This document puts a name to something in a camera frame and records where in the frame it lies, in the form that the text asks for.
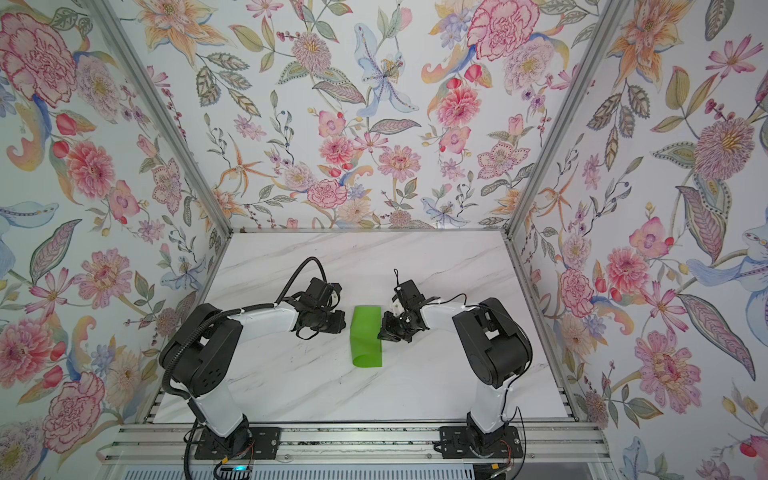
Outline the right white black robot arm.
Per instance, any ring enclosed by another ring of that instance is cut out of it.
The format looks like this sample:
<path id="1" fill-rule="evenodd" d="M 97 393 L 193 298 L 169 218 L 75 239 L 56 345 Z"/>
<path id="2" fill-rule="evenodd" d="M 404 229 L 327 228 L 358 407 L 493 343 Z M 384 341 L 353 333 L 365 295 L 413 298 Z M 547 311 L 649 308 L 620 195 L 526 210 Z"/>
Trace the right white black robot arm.
<path id="1" fill-rule="evenodd" d="M 470 304 L 465 293 L 450 299 L 426 297 L 414 281 L 398 283 L 378 338 L 410 343 L 416 334 L 429 330 L 455 333 L 477 378 L 475 400 L 467 414 L 469 438 L 478 448 L 501 441 L 509 425 L 508 391 L 533 362 L 528 335 L 495 297 Z"/>

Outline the green square paper sheet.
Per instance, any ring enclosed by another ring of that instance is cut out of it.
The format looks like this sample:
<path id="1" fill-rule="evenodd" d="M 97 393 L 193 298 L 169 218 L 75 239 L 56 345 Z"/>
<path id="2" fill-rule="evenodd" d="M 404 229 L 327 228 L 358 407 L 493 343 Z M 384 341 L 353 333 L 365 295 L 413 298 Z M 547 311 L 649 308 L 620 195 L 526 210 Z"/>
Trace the green square paper sheet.
<path id="1" fill-rule="evenodd" d="M 383 365 L 382 340 L 378 338 L 382 323 L 379 306 L 356 306 L 350 326 L 350 352 L 357 368 L 380 368 Z"/>

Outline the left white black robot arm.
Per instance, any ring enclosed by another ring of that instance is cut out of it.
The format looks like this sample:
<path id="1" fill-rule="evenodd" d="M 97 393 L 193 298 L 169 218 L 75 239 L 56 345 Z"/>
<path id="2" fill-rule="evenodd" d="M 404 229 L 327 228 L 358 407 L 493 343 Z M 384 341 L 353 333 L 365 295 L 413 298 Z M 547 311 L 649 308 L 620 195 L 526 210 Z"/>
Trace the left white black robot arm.
<path id="1" fill-rule="evenodd" d="M 249 421 L 225 382 L 238 348 L 254 339 L 305 330 L 339 334 L 346 327 L 338 309 L 342 287 L 319 278 L 275 303 L 221 310 L 209 303 L 193 309 L 160 354 L 162 389 L 181 398 L 198 424 L 218 441 L 242 444 Z"/>

